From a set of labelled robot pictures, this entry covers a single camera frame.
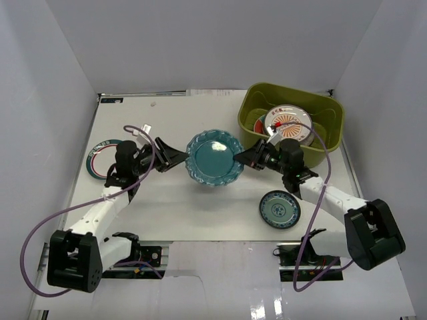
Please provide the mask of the red teal floral plate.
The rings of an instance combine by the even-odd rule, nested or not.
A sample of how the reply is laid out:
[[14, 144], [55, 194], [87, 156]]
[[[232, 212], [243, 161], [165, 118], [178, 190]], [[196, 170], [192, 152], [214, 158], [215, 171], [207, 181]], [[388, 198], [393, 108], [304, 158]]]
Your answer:
[[261, 135], [265, 135], [265, 127], [264, 127], [264, 120], [265, 120], [265, 115], [260, 116], [256, 122], [254, 123], [254, 127], [253, 130], [255, 133], [261, 134]]

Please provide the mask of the teal scalloped plate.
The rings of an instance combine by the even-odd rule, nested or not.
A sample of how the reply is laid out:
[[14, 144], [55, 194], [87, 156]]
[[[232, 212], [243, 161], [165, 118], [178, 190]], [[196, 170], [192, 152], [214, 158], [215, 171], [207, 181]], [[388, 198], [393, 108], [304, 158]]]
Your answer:
[[227, 131], [203, 131], [187, 144], [185, 168], [201, 185], [226, 186], [236, 181], [244, 170], [244, 166], [234, 159], [243, 150], [240, 141]]

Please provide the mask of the orange sunburst plate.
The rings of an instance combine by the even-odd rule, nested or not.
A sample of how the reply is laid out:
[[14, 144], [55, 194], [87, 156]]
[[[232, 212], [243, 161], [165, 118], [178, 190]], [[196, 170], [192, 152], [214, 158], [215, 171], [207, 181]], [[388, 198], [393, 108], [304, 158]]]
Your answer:
[[274, 126], [282, 139], [295, 139], [302, 143], [312, 138], [313, 121], [309, 114], [295, 105], [278, 105], [264, 117], [264, 130]]

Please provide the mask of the grey deer plate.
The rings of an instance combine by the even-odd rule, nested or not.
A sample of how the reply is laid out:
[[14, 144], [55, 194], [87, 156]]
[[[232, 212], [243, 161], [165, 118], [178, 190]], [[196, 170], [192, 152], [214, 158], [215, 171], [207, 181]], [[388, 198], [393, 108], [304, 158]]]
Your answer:
[[300, 145], [304, 146], [310, 146], [315, 139], [315, 135], [312, 132], [309, 132], [306, 136], [301, 136], [301, 139], [299, 140]]

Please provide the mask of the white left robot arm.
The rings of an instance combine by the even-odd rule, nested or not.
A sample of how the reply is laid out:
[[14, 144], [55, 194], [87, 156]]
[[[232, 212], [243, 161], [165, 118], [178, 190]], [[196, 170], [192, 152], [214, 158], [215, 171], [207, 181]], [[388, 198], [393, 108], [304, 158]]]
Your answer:
[[139, 263], [141, 249], [136, 234], [117, 232], [107, 236], [106, 232], [152, 169], [166, 172], [187, 157], [187, 153], [170, 147], [159, 137], [143, 147], [130, 140], [117, 144], [115, 162], [107, 172], [99, 202], [70, 228], [55, 231], [50, 238], [48, 284], [92, 293], [109, 268]]

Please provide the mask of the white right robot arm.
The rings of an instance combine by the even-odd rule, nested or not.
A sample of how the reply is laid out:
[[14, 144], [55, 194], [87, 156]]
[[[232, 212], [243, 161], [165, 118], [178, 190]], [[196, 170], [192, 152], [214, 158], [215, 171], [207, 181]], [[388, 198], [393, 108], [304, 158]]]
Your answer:
[[346, 257], [368, 271], [405, 252], [406, 244], [388, 204], [381, 199], [357, 198], [329, 186], [305, 165], [296, 140], [285, 139], [275, 148], [260, 139], [234, 159], [256, 170], [268, 168], [282, 174], [288, 193], [319, 206], [344, 226], [343, 231], [310, 229], [301, 244], [306, 264], [318, 265], [326, 255]]

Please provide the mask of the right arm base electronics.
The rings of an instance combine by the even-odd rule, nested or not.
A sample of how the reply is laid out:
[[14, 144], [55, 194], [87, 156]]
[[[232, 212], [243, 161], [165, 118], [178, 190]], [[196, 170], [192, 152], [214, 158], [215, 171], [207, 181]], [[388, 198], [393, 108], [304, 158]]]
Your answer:
[[[299, 243], [282, 243], [281, 245], [277, 245], [272, 251], [272, 255], [277, 257], [279, 260], [280, 280], [282, 283], [290, 283], [293, 281], [299, 249]], [[334, 259], [335, 257], [329, 255], [319, 256], [313, 254], [309, 257], [307, 255], [303, 255], [298, 268], [297, 280], [303, 282], [311, 281]], [[334, 263], [334, 266], [320, 278], [320, 281], [342, 281], [344, 277], [340, 270], [341, 267], [341, 261], [338, 260]]]

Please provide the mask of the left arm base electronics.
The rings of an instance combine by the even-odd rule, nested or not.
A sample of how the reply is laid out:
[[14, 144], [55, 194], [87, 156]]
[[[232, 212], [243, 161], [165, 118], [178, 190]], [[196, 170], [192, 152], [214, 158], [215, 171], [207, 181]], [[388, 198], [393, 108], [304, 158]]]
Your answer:
[[105, 271], [102, 277], [104, 279], [160, 280], [165, 275], [168, 259], [168, 246], [141, 246], [138, 263], [112, 267]]

